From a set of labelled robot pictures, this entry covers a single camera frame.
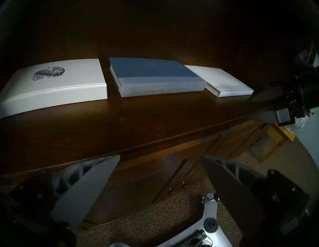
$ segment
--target chair leg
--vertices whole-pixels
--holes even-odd
[[[269,151],[259,162],[263,163],[266,159],[268,159],[270,156],[272,156],[279,148],[281,148],[285,143],[287,142],[286,139],[282,139],[280,142],[274,146],[272,150]]]

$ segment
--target drawer handle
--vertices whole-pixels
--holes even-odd
[[[171,188],[171,187],[169,187],[168,189],[169,189],[169,193],[168,193],[168,194],[169,194],[170,196],[175,194],[175,191],[174,191],[174,190],[172,190],[172,188]]]
[[[188,186],[188,184],[186,184],[184,181],[182,182],[182,189],[186,188]]]

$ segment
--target wooden chair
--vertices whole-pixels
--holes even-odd
[[[276,141],[276,146],[270,150],[259,162],[262,163],[273,155],[279,148],[281,148],[286,142],[293,142],[295,139],[295,134],[291,134],[284,127],[279,127],[278,124],[272,124],[267,130],[267,134],[270,135],[272,139]]]

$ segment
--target wooden cabinet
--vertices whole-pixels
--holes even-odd
[[[199,162],[202,154],[234,158],[265,131],[264,127],[248,121],[157,152],[128,154],[112,173],[81,227],[120,219],[203,180],[206,173]]]

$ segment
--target floor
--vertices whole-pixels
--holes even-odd
[[[257,159],[265,155],[275,142],[268,136],[244,151],[235,161],[266,175],[276,169],[299,185],[313,199],[319,199],[319,171],[310,154],[298,139],[286,143],[263,164]],[[123,242],[133,246],[156,246],[188,228],[203,214],[201,197],[214,193],[208,179],[190,186],[166,200],[118,221],[79,232],[78,246],[109,246]],[[230,243],[239,246],[242,233],[223,206],[218,204],[217,220]]]

